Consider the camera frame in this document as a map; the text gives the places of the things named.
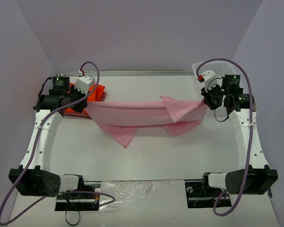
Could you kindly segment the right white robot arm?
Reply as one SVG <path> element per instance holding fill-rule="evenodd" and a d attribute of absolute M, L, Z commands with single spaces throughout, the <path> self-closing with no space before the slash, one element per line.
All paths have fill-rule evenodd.
<path fill-rule="evenodd" d="M 211 110 L 224 106 L 227 118 L 233 125 L 238 146 L 238 169 L 228 173 L 206 173 L 200 188 L 203 194 L 212 195 L 227 190 L 229 194 L 239 194 L 244 185 L 244 194 L 262 195 L 277 181 L 277 170 L 271 169 L 261 148 L 254 98 L 243 92 L 240 75 L 218 77 L 212 70 L 204 71 L 198 77 L 204 88 L 201 94 Z"/>

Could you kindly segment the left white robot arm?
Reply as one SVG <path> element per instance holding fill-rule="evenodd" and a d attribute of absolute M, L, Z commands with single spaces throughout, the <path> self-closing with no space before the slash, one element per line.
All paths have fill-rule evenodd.
<path fill-rule="evenodd" d="M 71 104 L 82 112 L 87 106 L 86 94 L 95 84 L 90 76 L 81 76 L 74 85 L 69 77 L 52 77 L 49 93 L 39 94 L 35 110 L 35 125 L 27 152 L 20 165 L 9 172 L 9 180 L 23 196 L 56 197 L 69 191 L 75 198 L 82 197 L 86 186 L 81 175 L 57 175 L 50 171 L 50 158 L 57 129 L 64 110 Z"/>

